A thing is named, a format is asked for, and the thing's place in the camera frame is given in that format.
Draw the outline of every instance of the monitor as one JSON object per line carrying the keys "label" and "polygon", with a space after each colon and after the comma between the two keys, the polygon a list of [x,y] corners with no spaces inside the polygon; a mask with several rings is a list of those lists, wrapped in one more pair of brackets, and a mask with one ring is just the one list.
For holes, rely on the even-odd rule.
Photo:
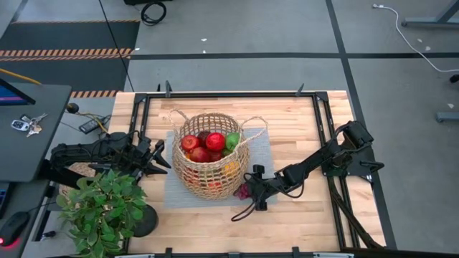
{"label": "monitor", "polygon": [[34,99],[0,78],[0,106],[33,104],[35,104]]}

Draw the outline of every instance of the computer mouse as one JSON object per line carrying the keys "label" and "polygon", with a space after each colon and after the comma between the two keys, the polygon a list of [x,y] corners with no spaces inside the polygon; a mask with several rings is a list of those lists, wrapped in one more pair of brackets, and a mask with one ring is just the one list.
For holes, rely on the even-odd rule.
{"label": "computer mouse", "polygon": [[25,211],[16,212],[0,229],[0,245],[7,247],[13,244],[24,230],[29,221],[29,213]]}

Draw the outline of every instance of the white cable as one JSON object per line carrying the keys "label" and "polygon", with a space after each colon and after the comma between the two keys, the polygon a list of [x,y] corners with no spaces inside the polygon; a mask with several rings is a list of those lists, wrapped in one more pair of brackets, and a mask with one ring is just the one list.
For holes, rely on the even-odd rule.
{"label": "white cable", "polygon": [[425,55],[419,51],[417,51],[417,49],[415,49],[409,42],[408,42],[408,39],[406,37],[404,37],[403,33],[400,31],[399,29],[399,13],[397,13],[397,11],[395,11],[394,9],[390,8],[390,7],[385,7],[383,6],[382,4],[373,4],[373,8],[379,8],[379,9],[387,9],[387,10],[391,10],[395,13],[395,15],[397,15],[397,18],[395,19],[395,28],[397,29],[397,31],[399,32],[400,36],[402,36],[402,38],[404,39],[404,41],[408,44],[408,47],[410,47],[411,49],[413,49],[416,53],[420,54],[421,57],[424,57],[425,61],[427,61],[430,65],[432,65],[432,67],[437,70],[438,72],[459,72],[459,69],[454,69],[454,70],[440,70],[438,69],[428,58],[425,57]]}

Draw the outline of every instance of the potted plant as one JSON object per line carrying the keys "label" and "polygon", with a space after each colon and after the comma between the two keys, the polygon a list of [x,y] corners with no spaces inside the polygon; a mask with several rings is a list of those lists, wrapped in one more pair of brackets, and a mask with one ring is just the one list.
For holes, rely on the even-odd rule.
{"label": "potted plant", "polygon": [[134,236],[144,211],[153,209],[146,208],[143,200],[146,195],[134,181],[133,177],[119,176],[113,171],[99,173],[94,178],[78,180],[80,190],[57,197],[64,224],[72,224],[69,237],[79,257],[103,258],[122,253],[120,243]]}

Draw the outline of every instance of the black plant pot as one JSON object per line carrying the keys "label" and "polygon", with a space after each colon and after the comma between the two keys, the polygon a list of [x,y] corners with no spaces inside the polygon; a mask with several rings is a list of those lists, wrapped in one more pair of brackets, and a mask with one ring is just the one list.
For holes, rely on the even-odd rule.
{"label": "black plant pot", "polygon": [[143,208],[143,218],[136,223],[134,237],[144,237],[149,235],[158,226],[158,214],[155,209],[148,204]]}

